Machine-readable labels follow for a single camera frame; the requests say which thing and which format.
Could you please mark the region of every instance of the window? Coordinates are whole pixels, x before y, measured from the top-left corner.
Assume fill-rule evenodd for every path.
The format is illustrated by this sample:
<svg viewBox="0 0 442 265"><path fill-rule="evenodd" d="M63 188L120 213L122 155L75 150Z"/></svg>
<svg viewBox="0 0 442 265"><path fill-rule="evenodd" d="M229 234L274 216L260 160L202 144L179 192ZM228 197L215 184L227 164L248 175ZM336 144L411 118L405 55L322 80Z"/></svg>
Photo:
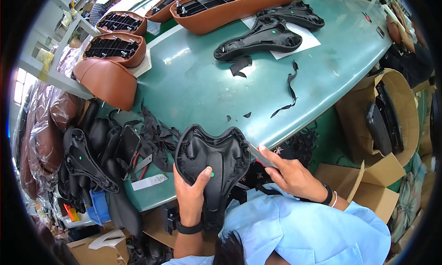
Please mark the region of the window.
<svg viewBox="0 0 442 265"><path fill-rule="evenodd" d="M36 82L37 78L20 68L17 71L15 80L14 102L21 105L27 96L29 88Z"/></svg>

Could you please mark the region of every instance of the blue plastic bin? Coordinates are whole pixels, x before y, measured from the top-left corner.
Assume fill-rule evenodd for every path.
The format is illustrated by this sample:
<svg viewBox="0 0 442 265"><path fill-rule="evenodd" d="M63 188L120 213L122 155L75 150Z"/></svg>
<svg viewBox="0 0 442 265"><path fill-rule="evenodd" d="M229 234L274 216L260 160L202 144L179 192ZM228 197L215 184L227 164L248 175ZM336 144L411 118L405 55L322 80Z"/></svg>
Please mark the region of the blue plastic bin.
<svg viewBox="0 0 442 265"><path fill-rule="evenodd" d="M103 190L98 192L89 191L92 198L93 207L86 207L87 214L92 221L103 226L103 223L110 220L106 194Z"/></svg>

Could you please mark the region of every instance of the light blue shirt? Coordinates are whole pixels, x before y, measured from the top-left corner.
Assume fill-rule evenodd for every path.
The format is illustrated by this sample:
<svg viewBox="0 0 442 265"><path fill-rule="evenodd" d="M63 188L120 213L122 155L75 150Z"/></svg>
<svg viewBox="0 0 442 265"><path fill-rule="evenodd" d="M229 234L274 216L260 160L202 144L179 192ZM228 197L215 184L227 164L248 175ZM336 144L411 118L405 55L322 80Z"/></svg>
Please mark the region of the light blue shirt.
<svg viewBox="0 0 442 265"><path fill-rule="evenodd" d="M247 202L232 200L219 233L236 230L247 265L264 265L275 250L292 265L381 265L390 250L390 231L369 208L351 202L345 211L282 195L247 191ZM211 265L212 257L172 259L168 265Z"/></svg>

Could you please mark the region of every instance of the worktable surface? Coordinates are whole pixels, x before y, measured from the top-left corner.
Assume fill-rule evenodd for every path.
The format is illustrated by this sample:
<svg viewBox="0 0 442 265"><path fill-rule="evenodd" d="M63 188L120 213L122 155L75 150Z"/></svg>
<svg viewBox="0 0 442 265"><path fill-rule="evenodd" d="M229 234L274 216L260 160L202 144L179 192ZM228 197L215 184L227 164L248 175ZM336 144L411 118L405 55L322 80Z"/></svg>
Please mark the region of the worktable surface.
<svg viewBox="0 0 442 265"><path fill-rule="evenodd" d="M278 146L350 91L392 43L379 5L368 10L370 2L366 0L304 2L325 20L322 29L312 31L321 45L279 60L269 52L253 53L253 64L242 70L247 78L232 76L231 64L213 58L213 51L222 42L249 30L241 21L202 36L181 26L161 34L148 43L152 69L138 78L132 112L121 112L115 118L119 122L139 118L144 101L158 120L180 131L197 123L207 133L220 135L236 126L255 146ZM386 34L384 39L376 31L378 26ZM294 73L293 60L299 66L291 84L298 97L296 105L270 119L275 110L292 103L287 76ZM243 117L249 112L250 118ZM146 176L161 173L151 165ZM138 210L176 198L173 174L164 174L168 180L162 184L138 191L132 190L130 180L125 181L126 193Z"/></svg>

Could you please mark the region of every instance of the silver bracelet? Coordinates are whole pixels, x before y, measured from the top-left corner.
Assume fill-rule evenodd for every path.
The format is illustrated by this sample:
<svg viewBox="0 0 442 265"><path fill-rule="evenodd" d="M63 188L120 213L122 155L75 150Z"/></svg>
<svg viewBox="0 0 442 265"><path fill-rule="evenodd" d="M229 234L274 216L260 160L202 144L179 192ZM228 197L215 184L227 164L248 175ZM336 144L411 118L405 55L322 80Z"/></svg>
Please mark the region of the silver bracelet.
<svg viewBox="0 0 442 265"><path fill-rule="evenodd" d="M336 202L338 201L338 193L336 193L336 191L333 191L334 192L334 203L333 203L333 205L331 206L331 207L334 207L334 205L336 204Z"/></svg>

